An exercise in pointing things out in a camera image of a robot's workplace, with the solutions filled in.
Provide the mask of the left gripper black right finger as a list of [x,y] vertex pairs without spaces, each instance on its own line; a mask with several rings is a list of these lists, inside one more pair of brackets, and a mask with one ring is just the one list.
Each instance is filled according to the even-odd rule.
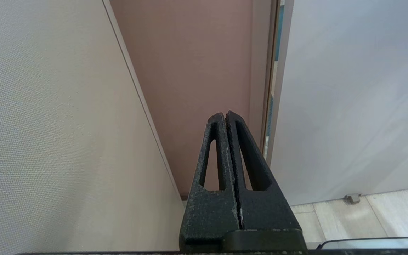
[[226,251],[307,252],[303,231],[244,119],[226,114],[239,227],[223,236]]

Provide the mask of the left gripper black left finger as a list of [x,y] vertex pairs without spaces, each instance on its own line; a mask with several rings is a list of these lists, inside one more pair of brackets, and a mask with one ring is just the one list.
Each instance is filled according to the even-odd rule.
[[[219,189],[204,187],[211,142],[216,144]],[[182,253],[220,253],[225,234],[239,229],[231,148],[225,117],[211,116],[206,124],[197,167],[179,233]]]

